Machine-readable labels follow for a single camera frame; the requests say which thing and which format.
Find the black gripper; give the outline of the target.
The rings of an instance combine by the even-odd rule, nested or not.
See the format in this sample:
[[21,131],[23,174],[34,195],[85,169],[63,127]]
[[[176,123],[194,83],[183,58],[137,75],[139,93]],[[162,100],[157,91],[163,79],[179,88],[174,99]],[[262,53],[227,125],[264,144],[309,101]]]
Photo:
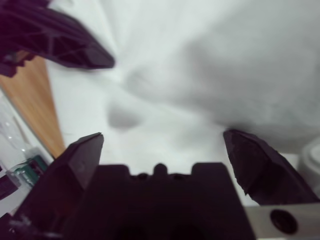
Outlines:
[[79,21],[49,8],[49,0],[0,2],[0,74],[13,77],[35,56],[67,68],[111,69],[113,56]]

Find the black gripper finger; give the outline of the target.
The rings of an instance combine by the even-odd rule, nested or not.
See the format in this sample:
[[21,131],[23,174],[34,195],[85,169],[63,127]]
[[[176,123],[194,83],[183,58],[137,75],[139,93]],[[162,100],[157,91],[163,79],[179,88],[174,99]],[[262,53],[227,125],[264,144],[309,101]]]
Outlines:
[[104,136],[70,144],[39,178],[9,222],[16,240],[61,240],[99,165]]
[[319,203],[320,199],[278,151],[254,134],[223,132],[237,183],[259,205]]

